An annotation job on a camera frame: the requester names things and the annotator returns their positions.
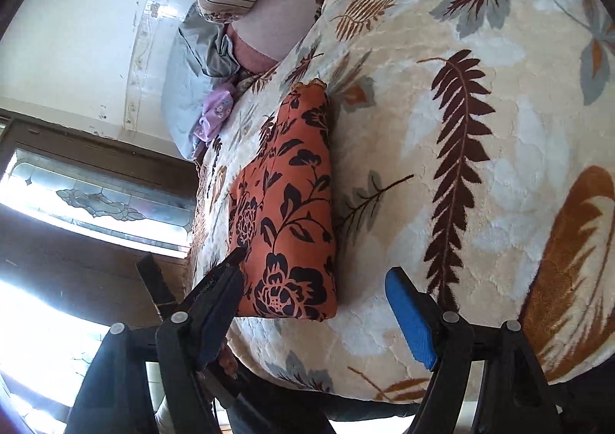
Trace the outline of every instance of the blue clamp handle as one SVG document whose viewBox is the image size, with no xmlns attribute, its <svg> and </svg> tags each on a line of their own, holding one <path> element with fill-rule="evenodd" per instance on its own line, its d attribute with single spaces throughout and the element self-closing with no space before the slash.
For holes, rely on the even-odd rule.
<svg viewBox="0 0 615 434">
<path fill-rule="evenodd" d="M 414 359 L 432 371 L 438 359 L 434 350 L 438 328 L 436 311 L 440 312 L 437 305 L 429 295 L 417 291 L 399 267 L 386 274 L 384 291 Z M 429 298 L 430 302 L 421 300 L 422 297 Z"/>
</svg>

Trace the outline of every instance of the blanket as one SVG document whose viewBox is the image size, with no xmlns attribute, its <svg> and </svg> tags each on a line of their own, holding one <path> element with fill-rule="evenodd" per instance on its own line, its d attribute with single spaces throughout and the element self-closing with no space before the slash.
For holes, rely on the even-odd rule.
<svg viewBox="0 0 615 434">
<path fill-rule="evenodd" d="M 195 283 L 227 254 L 229 187 L 281 100 L 319 78 L 339 309 L 323 323 L 236 318 L 239 359 L 287 387 L 419 401 L 429 373 L 384 296 L 393 266 L 471 323 L 518 319 L 551 383 L 611 356 L 614 55 L 600 0 L 326 2 L 205 157 Z"/>
</svg>

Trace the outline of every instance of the purple cloth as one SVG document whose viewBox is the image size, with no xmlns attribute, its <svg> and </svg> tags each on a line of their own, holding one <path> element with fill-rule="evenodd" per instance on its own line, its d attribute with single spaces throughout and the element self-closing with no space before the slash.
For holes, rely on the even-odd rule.
<svg viewBox="0 0 615 434">
<path fill-rule="evenodd" d="M 216 139 L 222 128 L 222 123 L 228 118 L 233 109 L 233 94 L 235 87 L 226 82 L 207 94 L 203 101 L 203 115 L 194 130 L 196 137 L 206 145 Z"/>
</svg>

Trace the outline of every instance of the sunlight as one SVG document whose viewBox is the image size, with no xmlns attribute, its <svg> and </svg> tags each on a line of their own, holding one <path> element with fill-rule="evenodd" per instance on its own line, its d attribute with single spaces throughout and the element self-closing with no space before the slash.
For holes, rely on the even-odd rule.
<svg viewBox="0 0 615 434">
<path fill-rule="evenodd" d="M 26 421 L 31 429 L 44 434 L 62 434 L 66 424 L 54 419 L 49 413 L 35 410 L 26 401 L 14 394 L 10 395 L 13 407 Z"/>
<path fill-rule="evenodd" d="M 333 422 L 337 434 L 403 434 L 412 423 L 412 417 L 391 417 L 389 419 L 364 420 L 361 422 Z"/>
<path fill-rule="evenodd" d="M 0 370 L 47 398 L 73 405 L 108 330 L 0 281 Z"/>
<path fill-rule="evenodd" d="M 19 148 L 1 176 L 0 203 L 62 229 L 154 254 L 184 259 L 192 242 L 194 209 L 186 200 Z"/>
</svg>

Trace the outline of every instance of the stained glass window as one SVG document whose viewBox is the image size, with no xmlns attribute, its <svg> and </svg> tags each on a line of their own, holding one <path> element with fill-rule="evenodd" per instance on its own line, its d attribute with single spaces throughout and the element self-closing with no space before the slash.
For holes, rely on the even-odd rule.
<svg viewBox="0 0 615 434">
<path fill-rule="evenodd" d="M 93 238 L 185 258 L 195 200 L 17 149 L 0 203 Z"/>
</svg>

